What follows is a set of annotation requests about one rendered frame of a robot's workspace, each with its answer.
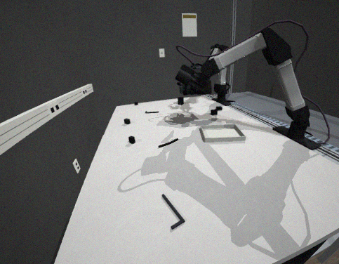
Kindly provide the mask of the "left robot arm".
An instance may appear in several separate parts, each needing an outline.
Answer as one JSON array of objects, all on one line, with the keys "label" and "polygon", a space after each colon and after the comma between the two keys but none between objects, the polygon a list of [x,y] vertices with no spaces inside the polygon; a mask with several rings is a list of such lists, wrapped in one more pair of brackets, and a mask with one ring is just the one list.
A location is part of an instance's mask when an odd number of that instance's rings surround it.
[{"label": "left robot arm", "polygon": [[[196,92],[202,92],[206,88],[206,81],[209,77],[261,50],[277,76],[286,103],[286,113],[293,120],[290,128],[276,126],[273,130],[310,150],[321,147],[319,143],[305,137],[305,131],[307,127],[310,127],[310,111],[300,93],[293,71],[291,47],[271,28],[264,29],[250,39],[205,62],[200,67],[201,72],[194,70],[193,65],[191,67],[182,65],[175,79],[186,86],[192,85],[192,89]],[[194,73],[200,77],[194,76]]]}]

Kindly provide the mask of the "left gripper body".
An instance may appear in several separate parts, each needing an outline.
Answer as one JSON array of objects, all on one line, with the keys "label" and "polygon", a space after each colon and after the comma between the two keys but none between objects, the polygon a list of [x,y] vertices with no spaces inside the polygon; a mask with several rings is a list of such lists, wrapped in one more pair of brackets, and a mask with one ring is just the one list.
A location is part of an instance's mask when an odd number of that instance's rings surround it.
[{"label": "left gripper body", "polygon": [[[192,67],[193,69],[197,70],[198,72],[201,72],[200,71],[200,67],[199,68],[196,68],[194,65]],[[199,77],[199,75],[197,74],[194,74],[194,76],[196,77]],[[197,95],[201,95],[201,94],[212,94],[212,88],[211,88],[211,84],[208,84],[208,80],[206,81],[207,83],[207,86],[206,88],[202,91],[202,92],[196,92],[194,91],[192,88],[191,88],[191,85],[188,84],[188,86],[182,84],[182,90],[183,91],[187,91],[187,95],[190,95],[190,94],[197,94]],[[193,91],[192,91],[193,90]]]}]

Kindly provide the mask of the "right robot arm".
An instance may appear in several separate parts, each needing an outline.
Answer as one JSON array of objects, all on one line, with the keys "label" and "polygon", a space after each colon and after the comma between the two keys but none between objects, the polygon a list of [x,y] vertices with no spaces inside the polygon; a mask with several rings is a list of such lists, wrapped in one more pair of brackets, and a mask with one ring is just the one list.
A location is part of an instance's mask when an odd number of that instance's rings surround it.
[{"label": "right robot arm", "polygon": [[[215,48],[213,48],[214,46],[211,46],[211,50],[212,53],[211,55],[215,55],[227,48],[229,48],[228,46],[224,46],[224,45],[218,45],[218,46],[215,46]],[[214,84],[214,91],[218,93],[218,100],[217,98],[213,98],[212,100],[224,105],[224,106],[228,106],[228,105],[231,105],[231,103],[227,102],[225,100],[225,94],[227,94],[227,89],[226,89],[226,71],[227,71],[227,68],[221,70],[219,73],[218,73],[218,76],[217,76],[217,80],[216,80],[216,83]],[[182,93],[182,83],[180,84],[180,93]]]}]

